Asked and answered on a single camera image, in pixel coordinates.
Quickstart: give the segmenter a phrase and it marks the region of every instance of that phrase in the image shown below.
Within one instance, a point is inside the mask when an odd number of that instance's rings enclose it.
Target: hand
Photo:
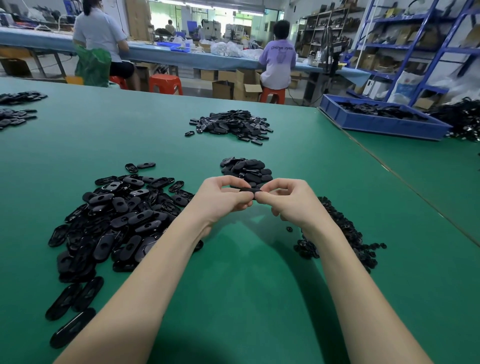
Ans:
[[[252,206],[252,192],[239,192],[236,188],[222,188],[229,184],[250,188],[248,182],[234,176],[207,178],[195,197],[183,210],[183,215],[189,214],[203,219],[207,225],[206,231],[202,233],[203,236],[207,235],[213,224],[225,215]]]
[[[255,200],[272,207],[272,214],[280,215],[284,221],[290,221],[303,229],[305,236],[315,228],[322,231],[338,229],[328,212],[318,200],[307,182],[277,178],[264,184],[255,193]]]

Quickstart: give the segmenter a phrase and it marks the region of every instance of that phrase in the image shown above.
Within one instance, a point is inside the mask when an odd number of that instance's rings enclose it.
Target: white pipe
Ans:
[[[378,6],[378,2],[380,0],[377,0],[377,2],[375,3],[375,8],[373,9],[373,15],[372,15],[372,19],[373,17],[375,16],[375,12],[377,11],[377,6]],[[369,22],[368,24],[368,29],[367,29],[367,35],[365,36],[365,40],[363,41],[362,43],[362,46],[361,46],[361,49],[360,49],[360,55],[359,55],[359,58],[357,59],[357,64],[355,65],[355,69],[357,69],[359,67],[359,63],[360,63],[360,59],[361,59],[361,54],[363,53],[363,50],[365,49],[365,43],[367,42],[367,37],[368,37],[368,34],[370,33],[370,28],[372,26],[372,21]]]

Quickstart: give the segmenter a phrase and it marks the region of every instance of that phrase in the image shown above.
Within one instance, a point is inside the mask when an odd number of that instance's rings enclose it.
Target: green plastic bag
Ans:
[[[112,63],[110,52],[104,49],[87,50],[78,44],[75,44],[75,50],[78,55],[75,76],[83,78],[86,86],[108,87]]]

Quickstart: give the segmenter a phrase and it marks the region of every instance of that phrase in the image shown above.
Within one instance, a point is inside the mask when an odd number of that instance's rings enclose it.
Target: pile of black cables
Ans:
[[[480,100],[466,97],[453,105],[432,108],[427,114],[452,126],[446,137],[480,141]]]

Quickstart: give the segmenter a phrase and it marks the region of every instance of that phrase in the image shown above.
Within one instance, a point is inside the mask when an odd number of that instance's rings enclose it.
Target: black shorts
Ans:
[[[135,72],[135,66],[130,62],[112,62],[110,64],[110,76],[130,78]]]

